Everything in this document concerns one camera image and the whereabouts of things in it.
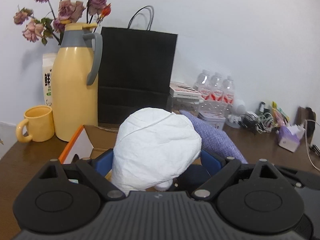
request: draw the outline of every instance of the thermos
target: thermos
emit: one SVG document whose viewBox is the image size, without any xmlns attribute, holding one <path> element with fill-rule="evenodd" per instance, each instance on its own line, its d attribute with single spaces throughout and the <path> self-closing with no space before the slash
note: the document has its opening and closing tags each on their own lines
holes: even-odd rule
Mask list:
<svg viewBox="0 0 320 240">
<path fill-rule="evenodd" d="M 53 120 L 56 135 L 63 141 L 70 141 L 80 125 L 98 125 L 98 70 L 102 36 L 92 33 L 96 27 L 96 24 L 67 24 L 53 64 Z M 92 39 L 95 40 L 94 52 Z"/>
</svg>

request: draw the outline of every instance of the purple towel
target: purple towel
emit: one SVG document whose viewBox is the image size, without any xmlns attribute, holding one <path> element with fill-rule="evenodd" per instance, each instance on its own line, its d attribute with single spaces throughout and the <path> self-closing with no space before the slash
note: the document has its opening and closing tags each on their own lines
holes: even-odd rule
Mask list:
<svg viewBox="0 0 320 240">
<path fill-rule="evenodd" d="M 232 156 L 242 163 L 248 163 L 229 136 L 221 130 L 206 124 L 204 121 L 194 117 L 187 111 L 181 110 L 181 114 L 190 119 L 196 132 L 202 138 L 202 148 L 207 152 L 215 153 L 223 158 Z"/>
</svg>

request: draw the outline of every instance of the white cable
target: white cable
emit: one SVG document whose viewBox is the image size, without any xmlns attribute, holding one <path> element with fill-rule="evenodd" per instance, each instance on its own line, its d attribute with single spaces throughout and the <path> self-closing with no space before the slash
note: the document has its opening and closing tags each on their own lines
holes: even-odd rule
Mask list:
<svg viewBox="0 0 320 240">
<path fill-rule="evenodd" d="M 308 154 L 308 158 L 309 158 L 309 161 L 311 162 L 311 164 L 312 164 L 312 166 L 316 169 L 316 170 L 318 170 L 318 171 L 320 171 L 320 169 L 318 168 L 318 167 L 316 167 L 314 164 L 313 164 L 313 162 L 312 162 L 312 160 L 310 159 L 310 153 L 309 153 L 309 144 L 308 144 L 308 140 L 307 140 L 307 128 L 308 128 L 308 122 L 315 122 L 318 126 L 320 126 L 320 124 L 318 124 L 316 121 L 314 121 L 314 120 L 311 120 L 311 119 L 306 119 L 306 130 L 305 130 L 305 132 L 304 132 L 304 135 L 305 135 L 305 138 L 306 138 L 306 147 L 307 147 L 307 154 Z"/>
</svg>

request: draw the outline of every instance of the brown tabletop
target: brown tabletop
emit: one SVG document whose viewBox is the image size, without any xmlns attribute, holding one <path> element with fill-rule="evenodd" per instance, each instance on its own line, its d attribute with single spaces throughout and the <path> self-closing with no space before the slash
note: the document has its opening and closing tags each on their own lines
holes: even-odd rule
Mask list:
<svg viewBox="0 0 320 240">
<path fill-rule="evenodd" d="M 260 158 L 264 158 L 274 164 L 318 173 L 308 159 L 305 143 L 302 143 L 295 153 L 291 153 L 276 144 L 274 133 L 253 135 L 247 130 L 228 126 L 225 126 L 224 130 L 249 163 L 256 163 Z M 15 197 L 48 160 L 59 157 L 66 144 L 56 136 L 42 143 L 17 142 L 2 158 L 0 161 L 1 240 L 10 240 L 20 231 L 12 213 Z M 315 165 L 320 167 L 320 158 L 311 155 Z"/>
</svg>

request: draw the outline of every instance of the yellow mug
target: yellow mug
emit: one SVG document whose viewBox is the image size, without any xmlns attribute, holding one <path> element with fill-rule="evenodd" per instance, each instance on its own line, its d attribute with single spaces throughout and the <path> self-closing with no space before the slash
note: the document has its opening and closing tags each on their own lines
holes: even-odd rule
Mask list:
<svg viewBox="0 0 320 240">
<path fill-rule="evenodd" d="M 23 135 L 26 126 L 28 136 Z M 50 106 L 34 106 L 24 113 L 24 120 L 16 128 L 19 142 L 44 142 L 54 135 L 52 108 Z"/>
</svg>

